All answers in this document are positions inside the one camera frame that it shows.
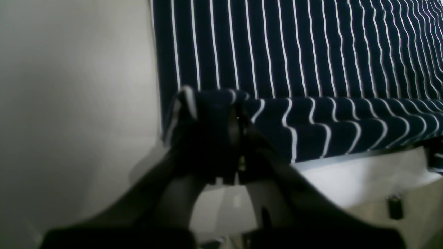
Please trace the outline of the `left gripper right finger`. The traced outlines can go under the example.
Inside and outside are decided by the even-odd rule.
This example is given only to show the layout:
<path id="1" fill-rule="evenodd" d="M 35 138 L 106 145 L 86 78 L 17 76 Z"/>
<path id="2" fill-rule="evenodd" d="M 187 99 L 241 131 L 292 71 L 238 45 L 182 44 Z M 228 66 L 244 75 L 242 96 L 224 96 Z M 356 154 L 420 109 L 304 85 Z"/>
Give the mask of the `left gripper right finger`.
<path id="1" fill-rule="evenodd" d="M 239 115 L 239 182 L 247 188 L 258 229 L 247 249 L 405 249 L 394 228 L 370 225 L 332 203 L 286 163 L 249 119 Z"/>

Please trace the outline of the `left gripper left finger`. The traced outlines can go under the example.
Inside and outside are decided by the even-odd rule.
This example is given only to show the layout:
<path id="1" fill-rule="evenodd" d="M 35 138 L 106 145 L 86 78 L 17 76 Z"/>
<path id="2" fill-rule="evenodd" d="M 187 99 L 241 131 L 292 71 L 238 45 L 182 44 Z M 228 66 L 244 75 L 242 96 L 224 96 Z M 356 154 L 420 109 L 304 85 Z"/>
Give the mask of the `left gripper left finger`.
<path id="1" fill-rule="evenodd" d="M 234 185 L 242 156 L 240 104 L 204 106 L 176 123 L 166 154 L 110 207 L 73 226 L 51 230 L 41 249 L 171 249 L 197 247 L 189 230 L 207 185 Z"/>

